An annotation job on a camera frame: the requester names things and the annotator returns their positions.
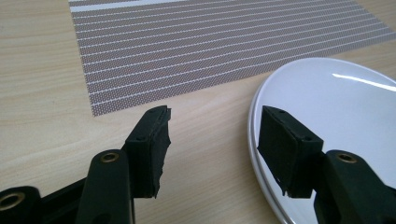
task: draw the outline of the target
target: white oval dish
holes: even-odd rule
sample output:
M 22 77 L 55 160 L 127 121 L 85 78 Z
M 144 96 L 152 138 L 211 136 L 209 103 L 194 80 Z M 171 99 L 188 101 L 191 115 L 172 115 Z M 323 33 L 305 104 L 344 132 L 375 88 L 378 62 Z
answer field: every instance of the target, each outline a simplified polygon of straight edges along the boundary
M 262 106 L 292 114 L 324 140 L 323 152 L 341 149 L 363 157 L 382 181 L 396 188 L 396 82 L 369 68 L 329 58 L 287 63 L 262 83 L 248 118 L 252 164 L 282 223 L 318 223 L 311 199 L 282 196 L 257 148 Z

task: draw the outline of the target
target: striped mat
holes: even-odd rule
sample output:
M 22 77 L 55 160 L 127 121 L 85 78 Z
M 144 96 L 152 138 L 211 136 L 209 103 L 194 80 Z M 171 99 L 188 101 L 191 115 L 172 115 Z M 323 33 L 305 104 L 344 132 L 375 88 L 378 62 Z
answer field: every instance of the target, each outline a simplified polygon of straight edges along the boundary
M 396 33 L 351 0 L 69 0 L 94 116 Z

